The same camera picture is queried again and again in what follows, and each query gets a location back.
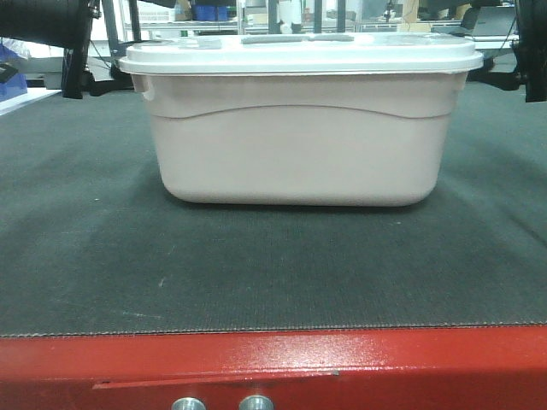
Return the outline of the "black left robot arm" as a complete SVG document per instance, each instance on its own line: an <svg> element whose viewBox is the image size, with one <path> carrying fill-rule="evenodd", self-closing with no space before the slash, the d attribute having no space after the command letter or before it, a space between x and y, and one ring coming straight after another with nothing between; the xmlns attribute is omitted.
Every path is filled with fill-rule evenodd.
<svg viewBox="0 0 547 410"><path fill-rule="evenodd" d="M62 96L81 99L98 1L2 1L1 36L64 49Z"/></svg>

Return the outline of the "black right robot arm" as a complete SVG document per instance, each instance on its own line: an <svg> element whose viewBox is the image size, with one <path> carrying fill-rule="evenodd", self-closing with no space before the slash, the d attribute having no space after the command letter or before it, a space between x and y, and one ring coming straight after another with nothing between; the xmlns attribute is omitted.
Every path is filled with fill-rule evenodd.
<svg viewBox="0 0 547 410"><path fill-rule="evenodd" d="M546 2L515 1L518 39L511 43L516 59L512 72L473 70L468 80L516 91L525 86L527 103L546 101Z"/></svg>

